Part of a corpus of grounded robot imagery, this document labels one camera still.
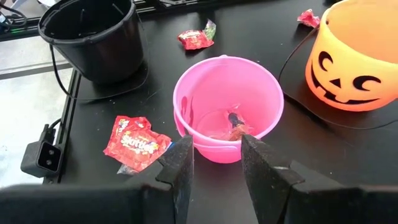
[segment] jack-o'-lantern mouth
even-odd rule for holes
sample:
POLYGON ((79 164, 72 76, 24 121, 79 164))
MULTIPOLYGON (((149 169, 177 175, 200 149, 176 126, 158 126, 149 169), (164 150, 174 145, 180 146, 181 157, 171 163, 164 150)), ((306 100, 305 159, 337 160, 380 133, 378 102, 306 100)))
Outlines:
POLYGON ((331 100, 331 101, 335 102, 335 103, 341 103, 341 104, 344 104, 344 105, 359 105, 359 104, 370 103, 370 102, 373 102, 375 100, 378 100, 378 99, 372 99, 372 100, 348 100, 346 103, 342 103, 342 102, 336 100, 336 95, 334 95, 332 92, 330 92, 325 87, 323 87, 321 85, 321 83, 318 81, 317 77, 315 76, 315 73, 313 72, 312 63, 311 63, 311 78, 312 78, 312 82, 313 82, 315 88, 318 88, 318 87, 322 88, 326 92, 324 97, 326 99, 328 99, 328 100, 331 100))

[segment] pink plastic bucket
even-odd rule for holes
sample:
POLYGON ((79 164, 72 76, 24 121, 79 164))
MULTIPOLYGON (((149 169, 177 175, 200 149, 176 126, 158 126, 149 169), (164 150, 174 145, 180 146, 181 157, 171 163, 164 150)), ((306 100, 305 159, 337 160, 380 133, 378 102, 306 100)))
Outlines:
POLYGON ((260 139, 278 123, 284 98, 277 80, 264 67, 223 55, 190 67, 175 86, 173 105, 180 135, 184 136, 186 129, 200 154, 213 162, 227 164, 241 159, 241 141, 206 137, 203 133, 207 130, 203 128, 228 125, 218 111, 239 105, 238 113, 252 127, 251 134, 260 139))

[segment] plug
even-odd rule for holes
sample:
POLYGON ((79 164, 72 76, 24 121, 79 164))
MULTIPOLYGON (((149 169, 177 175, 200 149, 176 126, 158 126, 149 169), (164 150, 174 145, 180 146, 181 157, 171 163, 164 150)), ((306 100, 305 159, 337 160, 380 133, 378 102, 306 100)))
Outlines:
POLYGON ((29 143, 21 162, 21 171, 35 177, 46 177, 59 172, 62 150, 52 143, 55 129, 46 124, 37 142, 29 143))

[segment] black eye cutout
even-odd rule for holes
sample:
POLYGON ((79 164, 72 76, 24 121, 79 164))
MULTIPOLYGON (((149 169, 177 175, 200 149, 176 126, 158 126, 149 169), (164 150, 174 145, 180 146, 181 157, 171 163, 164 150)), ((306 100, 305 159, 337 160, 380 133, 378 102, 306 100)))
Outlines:
POLYGON ((319 57, 318 57, 319 66, 322 68, 323 71, 327 72, 328 70, 325 69, 325 67, 323 66, 324 59, 328 59, 331 63, 333 63, 333 59, 330 56, 330 54, 326 51, 322 51, 319 53, 319 57))
POLYGON ((374 82, 381 83, 381 80, 376 77, 373 77, 370 75, 361 75, 359 77, 354 78, 353 85, 354 85, 355 89, 357 89, 357 90, 370 91, 370 90, 363 88, 363 83, 365 83, 366 81, 374 81, 374 82))

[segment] bucket handle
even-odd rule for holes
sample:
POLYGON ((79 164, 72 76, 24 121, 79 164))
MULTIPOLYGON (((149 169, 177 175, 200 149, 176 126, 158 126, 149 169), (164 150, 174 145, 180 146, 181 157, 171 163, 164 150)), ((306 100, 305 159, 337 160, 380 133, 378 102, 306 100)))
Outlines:
MULTIPOLYGON (((184 135, 186 135, 188 131, 185 131, 186 129, 182 125, 181 121, 178 120, 177 115, 175 114, 175 111, 173 112, 173 115, 174 115, 174 121, 175 121, 175 125, 177 127, 177 131, 181 135, 181 137, 184 137, 184 135)), ((229 150, 235 151, 235 150, 238 149, 236 146, 204 146, 204 145, 197 144, 197 143, 193 143, 193 145, 196 148, 199 147, 201 149, 220 149, 220 148, 223 148, 223 149, 226 149, 227 151, 229 151, 229 150)))

